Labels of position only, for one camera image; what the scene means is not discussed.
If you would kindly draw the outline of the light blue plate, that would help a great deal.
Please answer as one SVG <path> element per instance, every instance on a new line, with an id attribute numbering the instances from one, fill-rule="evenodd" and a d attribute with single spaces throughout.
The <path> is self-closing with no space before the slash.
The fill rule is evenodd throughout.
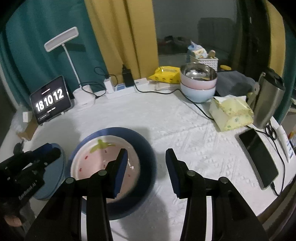
<path id="1" fill-rule="evenodd" d="M 51 163 L 45 168 L 44 173 L 44 185 L 33 196 L 37 200 L 48 200 L 52 197 L 54 192 L 61 185 L 64 178 L 64 170 L 66 163 L 66 156 L 64 150 L 60 145 L 51 143 L 54 148 L 58 148 L 61 151 L 61 156 L 56 161 Z"/>

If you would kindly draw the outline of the pink strawberry bowl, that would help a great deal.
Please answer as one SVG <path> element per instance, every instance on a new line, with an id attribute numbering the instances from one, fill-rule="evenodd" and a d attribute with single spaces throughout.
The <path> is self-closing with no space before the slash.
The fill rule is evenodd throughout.
<path id="1" fill-rule="evenodd" d="M 87 141 L 74 155 L 70 168 L 71 176 L 77 180 L 89 178 L 97 171 L 105 169 L 110 161 L 115 160 L 121 149 L 128 151 L 123 183 L 117 197 L 107 199 L 107 203 L 120 201 L 135 188 L 140 175 L 139 158 L 133 146 L 125 139 L 108 135 Z"/>

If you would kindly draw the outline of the large dark blue bowl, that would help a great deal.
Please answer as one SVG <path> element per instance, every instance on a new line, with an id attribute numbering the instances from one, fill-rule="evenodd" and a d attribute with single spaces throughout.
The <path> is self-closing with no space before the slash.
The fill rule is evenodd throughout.
<path id="1" fill-rule="evenodd" d="M 117 136 L 130 143 L 139 158 L 140 175 L 135 188 L 125 198 L 113 203 L 107 203 L 110 220 L 126 217 L 136 211 L 151 192 L 157 174 L 157 159 L 149 143 L 149 132 L 145 128 L 111 127 L 96 131 L 82 140 L 68 159 L 65 176 L 71 177 L 70 168 L 74 155 L 87 141 L 101 136 Z"/>

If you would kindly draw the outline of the cardboard box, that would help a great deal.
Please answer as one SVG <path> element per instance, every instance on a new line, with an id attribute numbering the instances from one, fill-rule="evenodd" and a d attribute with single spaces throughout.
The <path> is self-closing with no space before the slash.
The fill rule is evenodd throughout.
<path id="1" fill-rule="evenodd" d="M 35 118 L 33 118 L 27 125 L 26 129 L 22 132 L 16 132 L 16 135 L 24 140 L 31 141 L 35 131 L 38 128 L 38 123 Z"/>

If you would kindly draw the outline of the small white box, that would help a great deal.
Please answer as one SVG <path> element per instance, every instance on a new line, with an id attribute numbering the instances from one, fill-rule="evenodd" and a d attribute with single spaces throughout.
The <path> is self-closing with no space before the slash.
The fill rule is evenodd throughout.
<path id="1" fill-rule="evenodd" d="M 32 112 L 31 111 L 24 111 L 23 113 L 23 122 L 24 123 L 29 123 L 32 119 Z"/>

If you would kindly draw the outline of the tablet showing clock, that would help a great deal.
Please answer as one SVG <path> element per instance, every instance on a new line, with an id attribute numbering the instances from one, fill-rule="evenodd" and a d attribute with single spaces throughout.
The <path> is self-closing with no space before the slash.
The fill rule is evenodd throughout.
<path id="1" fill-rule="evenodd" d="M 38 125 L 55 118 L 72 107 L 63 76 L 58 76 L 30 95 Z"/>

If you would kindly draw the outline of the white textured tablecloth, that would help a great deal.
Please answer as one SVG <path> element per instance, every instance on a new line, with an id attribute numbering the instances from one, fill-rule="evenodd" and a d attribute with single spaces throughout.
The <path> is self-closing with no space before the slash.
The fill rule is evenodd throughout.
<path id="1" fill-rule="evenodd" d="M 272 189 L 262 190 L 236 136 L 242 129 L 220 132 L 204 116 L 208 104 L 194 106 L 175 92 L 169 95 L 132 93 L 97 99 L 91 108 L 72 109 L 37 128 L 25 151 L 57 143 L 70 156 L 90 134 L 108 127 L 145 128 L 157 158 L 157 178 L 144 204 L 131 215 L 112 221 L 114 240 L 179 240 L 186 200 L 173 192 L 165 164 L 172 148 L 179 160 L 202 176 L 227 177 L 256 215 L 275 200 Z"/>

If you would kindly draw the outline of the white power strip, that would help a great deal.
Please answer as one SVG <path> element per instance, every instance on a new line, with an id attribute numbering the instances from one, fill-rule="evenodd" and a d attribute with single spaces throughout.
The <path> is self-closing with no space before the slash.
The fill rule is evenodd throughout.
<path id="1" fill-rule="evenodd" d="M 106 97 L 108 99 L 119 98 L 124 95 L 132 94 L 135 92 L 159 92 L 159 93 L 171 93 L 176 89 L 180 89 L 179 84 L 170 84 L 164 82 L 158 82 L 153 80 L 148 80 L 147 78 L 141 78 L 134 81 L 135 85 L 126 87 L 124 83 L 118 84 L 113 87 L 113 91 L 107 91 Z"/>

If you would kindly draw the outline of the light blue bowl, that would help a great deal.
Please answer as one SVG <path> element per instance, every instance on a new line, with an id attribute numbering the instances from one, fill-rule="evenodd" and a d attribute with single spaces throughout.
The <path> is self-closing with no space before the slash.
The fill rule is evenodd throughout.
<path id="1" fill-rule="evenodd" d="M 193 102 L 202 103 L 211 99 L 216 91 L 216 87 L 207 90 L 192 89 L 180 83 L 181 91 Z"/>

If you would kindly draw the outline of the yellow tissue pack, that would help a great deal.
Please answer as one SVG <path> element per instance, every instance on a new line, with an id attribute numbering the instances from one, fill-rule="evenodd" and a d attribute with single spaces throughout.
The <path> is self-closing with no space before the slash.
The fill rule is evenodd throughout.
<path id="1" fill-rule="evenodd" d="M 253 124 L 254 121 L 246 96 L 212 97 L 209 113 L 222 132 Z"/>

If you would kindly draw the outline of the black charger adapter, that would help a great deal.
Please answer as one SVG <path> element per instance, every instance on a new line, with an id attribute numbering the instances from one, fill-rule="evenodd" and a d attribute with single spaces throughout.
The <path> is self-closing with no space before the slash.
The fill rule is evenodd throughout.
<path id="1" fill-rule="evenodd" d="M 122 66 L 122 78 L 125 83 L 125 87 L 134 86 L 134 78 L 132 72 L 125 65 Z"/>

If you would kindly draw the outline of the white charger adapter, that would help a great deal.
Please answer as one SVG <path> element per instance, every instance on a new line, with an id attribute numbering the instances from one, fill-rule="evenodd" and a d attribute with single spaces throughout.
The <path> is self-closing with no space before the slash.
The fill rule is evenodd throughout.
<path id="1" fill-rule="evenodd" d="M 104 80 L 104 85 L 108 94 L 114 93 L 114 86 L 112 84 L 111 77 Z"/>

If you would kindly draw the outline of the teal curtain left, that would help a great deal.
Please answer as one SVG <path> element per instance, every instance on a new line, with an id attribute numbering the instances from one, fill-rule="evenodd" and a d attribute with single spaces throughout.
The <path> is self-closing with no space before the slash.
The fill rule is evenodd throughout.
<path id="1" fill-rule="evenodd" d="M 107 69 L 84 1 L 1 1 L 1 67 L 18 104 L 63 76 L 70 93 L 80 83 L 104 89 Z"/>

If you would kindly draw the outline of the teal curtain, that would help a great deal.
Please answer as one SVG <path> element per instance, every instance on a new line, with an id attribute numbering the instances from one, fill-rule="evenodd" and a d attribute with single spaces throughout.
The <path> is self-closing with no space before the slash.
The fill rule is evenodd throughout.
<path id="1" fill-rule="evenodd" d="M 70 93 L 80 83 L 104 89 L 107 69 L 84 1 L 1 1 L 1 67 L 18 104 L 63 76 Z"/>
<path id="2" fill-rule="evenodd" d="M 280 114 L 278 120 L 283 122 L 290 108 L 293 88 L 295 85 L 295 35 L 291 27 L 285 24 L 285 67 L 283 72 L 283 80 L 285 81 L 285 94 L 282 99 Z"/>

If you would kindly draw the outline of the black smartphone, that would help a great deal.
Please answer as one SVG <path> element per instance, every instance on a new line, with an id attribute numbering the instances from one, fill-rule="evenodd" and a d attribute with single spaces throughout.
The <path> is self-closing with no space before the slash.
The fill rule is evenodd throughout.
<path id="1" fill-rule="evenodd" d="M 265 190 L 279 174 L 271 154 L 254 129 L 240 133 L 237 138 L 252 166 L 260 188 Z"/>

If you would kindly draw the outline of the yellow wipes packet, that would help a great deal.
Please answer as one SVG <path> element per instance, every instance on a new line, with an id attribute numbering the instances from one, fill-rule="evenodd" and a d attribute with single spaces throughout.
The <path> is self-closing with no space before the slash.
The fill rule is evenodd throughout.
<path id="1" fill-rule="evenodd" d="M 179 84 L 181 80 L 180 68 L 160 66 L 155 70 L 153 75 L 149 76 L 149 79 L 163 83 Z"/>

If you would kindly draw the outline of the pink steel-lined bowl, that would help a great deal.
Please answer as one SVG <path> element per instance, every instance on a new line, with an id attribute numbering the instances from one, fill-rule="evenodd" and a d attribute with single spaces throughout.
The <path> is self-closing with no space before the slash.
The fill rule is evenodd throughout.
<path id="1" fill-rule="evenodd" d="M 180 68 L 181 83 L 197 90 L 208 90 L 216 86 L 217 72 L 201 63 L 187 63 Z"/>

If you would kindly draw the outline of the grey folded cloth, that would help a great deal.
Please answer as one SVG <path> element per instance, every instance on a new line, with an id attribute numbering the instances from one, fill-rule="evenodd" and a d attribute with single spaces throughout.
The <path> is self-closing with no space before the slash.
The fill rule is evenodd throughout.
<path id="1" fill-rule="evenodd" d="M 217 75 L 216 91 L 221 97 L 247 95 L 252 92 L 256 83 L 252 78 L 238 71 L 221 71 Z"/>

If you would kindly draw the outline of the steel thermos flask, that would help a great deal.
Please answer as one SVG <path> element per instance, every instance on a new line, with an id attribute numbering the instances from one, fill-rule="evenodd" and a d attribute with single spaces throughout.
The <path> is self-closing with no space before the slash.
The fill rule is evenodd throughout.
<path id="1" fill-rule="evenodd" d="M 283 79 L 271 68 L 266 68 L 253 86 L 247 104 L 253 110 L 253 124 L 258 129 L 265 128 L 278 108 L 285 93 Z"/>

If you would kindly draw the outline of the white storage basket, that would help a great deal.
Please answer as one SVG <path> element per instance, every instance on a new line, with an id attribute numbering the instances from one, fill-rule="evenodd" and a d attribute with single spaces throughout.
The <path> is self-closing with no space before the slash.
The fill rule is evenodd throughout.
<path id="1" fill-rule="evenodd" d="M 214 50 L 206 51 L 201 45 L 197 45 L 193 41 L 188 46 L 187 63 L 195 62 L 210 66 L 215 71 L 218 70 L 218 58 L 215 56 L 216 52 Z"/>

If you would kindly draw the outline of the yellow curtain left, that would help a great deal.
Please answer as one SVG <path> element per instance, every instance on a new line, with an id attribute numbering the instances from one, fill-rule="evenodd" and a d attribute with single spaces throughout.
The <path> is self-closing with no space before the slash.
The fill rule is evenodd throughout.
<path id="1" fill-rule="evenodd" d="M 122 67 L 134 79 L 149 77 L 159 66 L 152 1 L 85 1 L 107 71 L 123 81 Z"/>

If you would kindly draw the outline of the yellow curtain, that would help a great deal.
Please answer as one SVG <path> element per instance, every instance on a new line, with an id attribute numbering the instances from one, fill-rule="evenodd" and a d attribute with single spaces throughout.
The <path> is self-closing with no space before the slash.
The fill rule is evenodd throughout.
<path id="1" fill-rule="evenodd" d="M 149 77 L 159 66 L 152 1 L 85 1 L 107 71 L 123 81 L 122 67 L 134 79 Z"/>
<path id="2" fill-rule="evenodd" d="M 269 1 L 264 1 L 270 26 L 269 68 L 280 77 L 285 66 L 285 25 L 281 14 Z"/>

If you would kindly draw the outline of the teal curtain right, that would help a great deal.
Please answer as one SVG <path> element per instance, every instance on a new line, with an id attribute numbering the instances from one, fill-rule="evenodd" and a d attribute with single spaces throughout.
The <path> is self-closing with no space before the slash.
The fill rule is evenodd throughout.
<path id="1" fill-rule="evenodd" d="M 283 80 L 285 81 L 285 94 L 282 99 L 280 114 L 278 120 L 283 122 L 290 108 L 293 88 L 295 85 L 295 35 L 291 27 L 285 24 L 285 67 L 283 72 Z"/>

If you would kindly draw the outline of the yellow curtain right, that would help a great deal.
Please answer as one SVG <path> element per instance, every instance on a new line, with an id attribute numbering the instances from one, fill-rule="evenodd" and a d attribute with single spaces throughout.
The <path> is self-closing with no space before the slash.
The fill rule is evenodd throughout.
<path id="1" fill-rule="evenodd" d="M 281 14 L 269 1 L 264 1 L 270 26 L 269 68 L 280 77 L 285 66 L 285 25 Z"/>

